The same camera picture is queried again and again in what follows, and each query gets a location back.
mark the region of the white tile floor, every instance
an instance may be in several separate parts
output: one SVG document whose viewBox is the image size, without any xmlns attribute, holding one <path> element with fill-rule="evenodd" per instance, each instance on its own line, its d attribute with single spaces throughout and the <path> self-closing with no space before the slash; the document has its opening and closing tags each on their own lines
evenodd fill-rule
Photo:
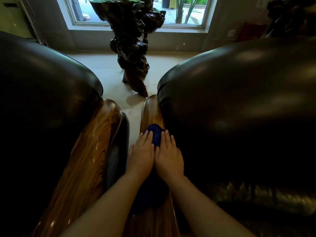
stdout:
<svg viewBox="0 0 316 237">
<path fill-rule="evenodd" d="M 123 70 L 117 63 L 117 55 L 112 52 L 65 53 L 91 69 L 103 86 L 103 97 L 114 100 L 126 113 L 130 122 L 130 145 L 135 143 L 140 128 L 142 107 L 145 98 L 139 96 L 128 84 L 122 83 Z M 148 95 L 157 94 L 160 78 L 172 67 L 199 53 L 149 52 L 150 65 L 144 80 Z"/>
</svg>

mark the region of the forearm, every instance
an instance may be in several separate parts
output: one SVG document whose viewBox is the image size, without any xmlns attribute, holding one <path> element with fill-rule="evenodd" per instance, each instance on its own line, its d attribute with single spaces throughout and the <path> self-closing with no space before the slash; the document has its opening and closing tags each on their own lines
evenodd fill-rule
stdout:
<svg viewBox="0 0 316 237">
<path fill-rule="evenodd" d="M 122 236 L 140 185 L 135 176 L 123 175 L 61 237 Z"/>
<path fill-rule="evenodd" d="M 200 192 L 187 177 L 170 181 L 168 185 L 195 236 L 254 236 Z"/>
</svg>

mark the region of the person's right hand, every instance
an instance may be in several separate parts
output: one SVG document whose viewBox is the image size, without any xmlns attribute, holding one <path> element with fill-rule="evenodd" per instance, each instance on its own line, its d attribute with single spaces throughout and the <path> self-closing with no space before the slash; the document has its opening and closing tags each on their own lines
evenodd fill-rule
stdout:
<svg viewBox="0 0 316 237">
<path fill-rule="evenodd" d="M 184 176 L 184 162 L 181 151 L 177 148 L 173 135 L 169 136 L 168 130 L 161 133 L 160 147 L 156 147 L 155 167 L 159 177 L 167 185 L 170 181 Z"/>
</svg>

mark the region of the polished wood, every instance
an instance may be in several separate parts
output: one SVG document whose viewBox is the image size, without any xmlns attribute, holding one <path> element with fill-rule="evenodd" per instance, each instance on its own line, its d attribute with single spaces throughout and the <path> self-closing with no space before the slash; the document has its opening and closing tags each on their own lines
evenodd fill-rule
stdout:
<svg viewBox="0 0 316 237">
<path fill-rule="evenodd" d="M 122 120 L 120 107 L 102 99 L 75 143 L 34 237 L 57 237 L 105 192 L 108 150 Z"/>
<path fill-rule="evenodd" d="M 144 103 L 140 132 L 156 123 L 165 128 L 157 95 L 150 96 Z M 158 209 L 148 208 L 144 213 L 129 216 L 123 233 L 124 237 L 178 237 L 180 236 L 174 213 L 171 193 Z"/>
</svg>

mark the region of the blue cloth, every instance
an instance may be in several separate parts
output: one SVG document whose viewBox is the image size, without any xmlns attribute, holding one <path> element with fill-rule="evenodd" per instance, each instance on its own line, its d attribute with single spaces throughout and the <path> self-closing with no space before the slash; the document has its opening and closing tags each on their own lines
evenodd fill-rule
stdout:
<svg viewBox="0 0 316 237">
<path fill-rule="evenodd" d="M 164 131 L 159 125 L 151 124 L 147 128 L 153 132 L 153 141 L 155 148 L 160 146 L 161 132 Z M 151 170 L 149 176 L 140 186 L 133 205 L 130 210 L 130 215 L 136 215 L 144 212 L 147 207 L 152 209 L 158 208 L 163 204 L 168 196 L 169 189 L 166 183 L 158 176 L 155 167 Z"/>
</svg>

